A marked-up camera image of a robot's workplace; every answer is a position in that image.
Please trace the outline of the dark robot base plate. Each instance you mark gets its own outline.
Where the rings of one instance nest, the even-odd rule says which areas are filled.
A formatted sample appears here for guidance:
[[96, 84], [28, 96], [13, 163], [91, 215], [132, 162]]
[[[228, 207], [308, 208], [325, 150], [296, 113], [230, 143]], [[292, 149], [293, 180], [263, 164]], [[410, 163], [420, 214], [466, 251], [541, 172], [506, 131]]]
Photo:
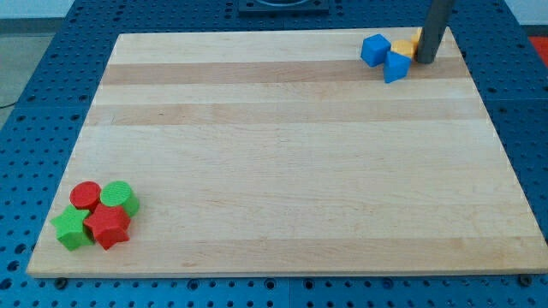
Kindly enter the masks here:
[[329, 0], [238, 0], [240, 15], [328, 13]]

